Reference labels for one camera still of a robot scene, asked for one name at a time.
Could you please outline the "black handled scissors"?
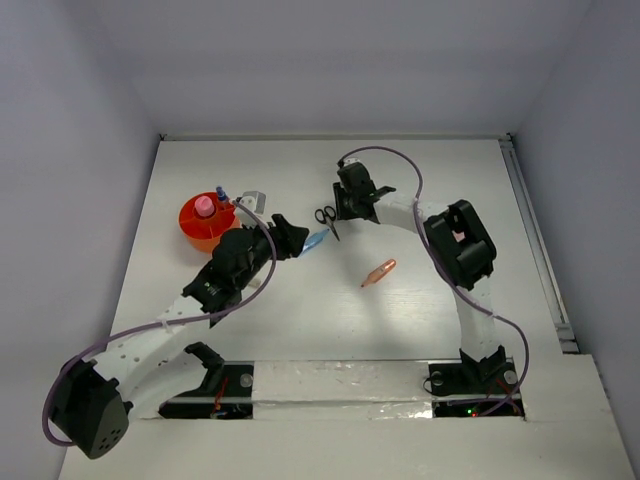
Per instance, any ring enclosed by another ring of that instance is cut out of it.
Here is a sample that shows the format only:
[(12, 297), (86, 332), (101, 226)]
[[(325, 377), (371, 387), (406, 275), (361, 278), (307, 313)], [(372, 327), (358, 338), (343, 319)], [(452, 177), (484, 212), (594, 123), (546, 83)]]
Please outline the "black handled scissors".
[(339, 234), (335, 227), (337, 220), (337, 212), (331, 205), (318, 208), (314, 212), (314, 218), (320, 224), (326, 225), (337, 240), (340, 240)]

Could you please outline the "clear glue bottle blue cap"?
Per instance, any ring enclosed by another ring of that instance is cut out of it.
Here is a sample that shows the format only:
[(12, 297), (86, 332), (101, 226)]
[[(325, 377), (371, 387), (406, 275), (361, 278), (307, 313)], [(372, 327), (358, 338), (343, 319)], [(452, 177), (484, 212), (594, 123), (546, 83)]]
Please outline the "clear glue bottle blue cap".
[(225, 192), (222, 186), (216, 187), (216, 198), (217, 198), (218, 205), (221, 206), (222, 208), (227, 208), (231, 204), (229, 196), (227, 195), (227, 193)]

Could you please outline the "pink cap crayon bottle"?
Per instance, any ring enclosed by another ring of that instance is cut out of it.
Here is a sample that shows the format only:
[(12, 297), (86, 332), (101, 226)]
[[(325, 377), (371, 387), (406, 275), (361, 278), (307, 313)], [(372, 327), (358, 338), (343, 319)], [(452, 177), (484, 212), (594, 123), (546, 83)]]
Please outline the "pink cap crayon bottle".
[(194, 211), (201, 218), (209, 218), (216, 212), (216, 205), (207, 195), (201, 195), (194, 202)]

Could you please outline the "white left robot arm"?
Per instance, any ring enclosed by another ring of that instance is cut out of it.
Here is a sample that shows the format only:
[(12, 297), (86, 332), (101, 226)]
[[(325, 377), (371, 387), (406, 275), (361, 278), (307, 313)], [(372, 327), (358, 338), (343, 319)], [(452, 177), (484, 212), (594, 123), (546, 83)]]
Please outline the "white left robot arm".
[(84, 455), (106, 455), (131, 420), (182, 393), (219, 395), (229, 380), (205, 336), (238, 310), (242, 292), (264, 266), (298, 257), (309, 235), (283, 215), (225, 232), (210, 260), (154, 323), (113, 335), (61, 369), (44, 422)]

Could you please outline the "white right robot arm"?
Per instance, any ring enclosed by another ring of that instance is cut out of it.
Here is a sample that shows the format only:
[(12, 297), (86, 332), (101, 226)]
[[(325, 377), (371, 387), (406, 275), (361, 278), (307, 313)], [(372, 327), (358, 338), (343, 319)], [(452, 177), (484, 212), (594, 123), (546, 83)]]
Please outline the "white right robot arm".
[(507, 367), (504, 347), (489, 312), (489, 277), (497, 250), (474, 207), (459, 200), (447, 207), (376, 187), (355, 158), (338, 163), (333, 184), (340, 220), (363, 219), (416, 233), (426, 242), (436, 272), (452, 287), (460, 324), (460, 359), (429, 365), (427, 382), (436, 396), (480, 394)]

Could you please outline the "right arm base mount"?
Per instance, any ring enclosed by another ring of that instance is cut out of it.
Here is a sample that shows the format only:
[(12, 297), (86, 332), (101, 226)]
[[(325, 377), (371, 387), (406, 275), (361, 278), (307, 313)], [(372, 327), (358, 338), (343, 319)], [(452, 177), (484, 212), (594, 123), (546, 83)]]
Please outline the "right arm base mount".
[(462, 363), (429, 365), (423, 389), (431, 395), (435, 418), (525, 417), (520, 393), (487, 411), (506, 398), (519, 380), (514, 364), (508, 361), (486, 380), (468, 379)]

